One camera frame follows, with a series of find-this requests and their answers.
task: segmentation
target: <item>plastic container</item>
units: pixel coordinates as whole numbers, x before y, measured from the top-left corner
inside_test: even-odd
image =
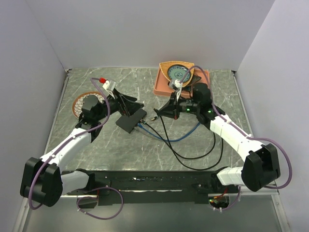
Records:
[[[208,78],[208,82],[210,83],[210,78],[209,78],[209,72],[207,70],[204,70],[207,78]],[[200,81],[198,81],[197,83],[205,83],[207,84],[204,74],[202,73],[201,70],[194,70],[194,75],[200,76],[202,79]],[[155,84],[154,84],[154,94],[155,95],[159,95],[159,96],[167,96],[169,97],[170,94],[173,92],[174,90],[172,90],[169,87],[169,81],[165,78],[165,76],[163,75],[163,73],[161,72],[161,69],[159,68],[158,74],[156,76],[156,80],[155,80]],[[190,94],[188,91],[182,91],[182,97],[184,98],[190,98]]]

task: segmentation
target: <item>marble surface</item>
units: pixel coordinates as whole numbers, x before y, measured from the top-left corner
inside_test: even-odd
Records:
[[[155,116],[153,108],[160,108],[168,97],[153,94],[153,86],[158,69],[153,68],[96,68],[73,69],[69,71],[68,84],[65,89],[55,127],[52,131],[48,151],[65,139],[77,118],[72,113],[72,103],[76,97],[88,91],[95,91],[90,77],[104,77],[115,80],[117,90],[138,98],[145,104],[148,121],[160,134],[164,134],[160,120],[150,121]],[[237,88],[229,70],[210,70],[211,88],[214,102],[246,132],[248,124],[239,99]],[[67,170],[83,168],[88,170],[188,170],[175,159],[170,149],[162,142],[144,133],[134,130],[128,134],[117,127],[115,121],[119,113],[111,115],[98,138],[82,149],[67,165]],[[196,124],[194,115],[181,114],[178,120],[164,118],[170,139],[185,135]],[[220,156],[221,140],[217,136],[216,147],[211,154],[200,160],[184,161],[190,167],[206,168],[217,162]],[[189,137],[173,143],[174,149],[183,156],[196,157],[206,153],[212,146],[213,135],[206,127],[199,126]],[[212,170],[224,166],[237,167],[243,164],[240,156],[224,142],[222,161]]]

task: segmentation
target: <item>white backdrop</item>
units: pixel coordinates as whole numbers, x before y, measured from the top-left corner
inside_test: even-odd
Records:
[[[0,231],[11,232],[25,163],[43,155],[65,71],[25,1],[1,1],[0,31]]]
[[[276,0],[237,71],[255,136],[273,138],[291,159],[293,179],[280,195],[294,232],[309,230],[308,41],[309,1]],[[282,184],[288,169],[279,156]]]
[[[26,0],[65,69],[237,70],[274,0]]]

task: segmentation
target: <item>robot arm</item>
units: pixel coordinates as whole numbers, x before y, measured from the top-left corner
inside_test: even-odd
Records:
[[[242,158],[242,167],[225,168],[217,177],[222,185],[245,185],[251,191],[258,191],[280,177],[280,167],[277,149],[272,144],[264,145],[259,141],[249,140],[247,133],[238,127],[240,133],[230,122],[230,118],[223,110],[216,107],[224,121],[212,108],[210,90],[204,83],[193,86],[191,99],[179,98],[172,93],[170,100],[156,110],[158,116],[178,119],[180,113],[196,115],[198,121],[206,128],[222,137]]]
[[[135,102],[137,101],[136,98],[121,94],[114,88],[114,85],[113,81],[104,80],[103,87],[110,94],[108,96],[110,113],[113,114],[118,111],[122,115],[121,118],[125,117],[126,122],[131,122],[132,119],[135,122],[138,120],[137,117],[134,117],[135,113],[142,111],[141,108],[144,105]],[[105,118],[106,115],[106,103],[100,103],[94,95],[87,96],[83,102],[79,122],[70,135],[41,158],[37,159],[32,157],[26,162],[20,194],[23,197],[29,197],[33,179],[45,162],[47,163],[39,175],[32,191],[32,199],[34,201],[47,206],[53,206],[62,194],[76,189],[93,189],[95,182],[94,174],[82,169],[65,175],[61,175],[61,173],[80,149],[92,143],[97,138],[101,131],[101,127],[98,127],[98,125],[100,125],[99,120]],[[61,150],[54,155],[55,151],[59,148]]]

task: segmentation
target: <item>blue cable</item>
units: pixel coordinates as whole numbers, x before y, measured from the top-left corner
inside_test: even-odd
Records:
[[[137,124],[140,128],[142,128],[144,131],[146,131],[147,133],[151,134],[153,137],[162,140],[159,136],[156,136],[155,134],[151,133],[149,130],[147,130],[146,128],[144,128],[140,123]],[[200,123],[197,123],[197,125],[192,128],[192,130],[190,130],[187,134],[185,134],[183,137],[179,138],[179,139],[174,139],[174,140],[170,140],[170,142],[179,142],[180,140],[188,137],[190,134],[192,134],[193,131],[196,130],[196,128],[200,125]]]

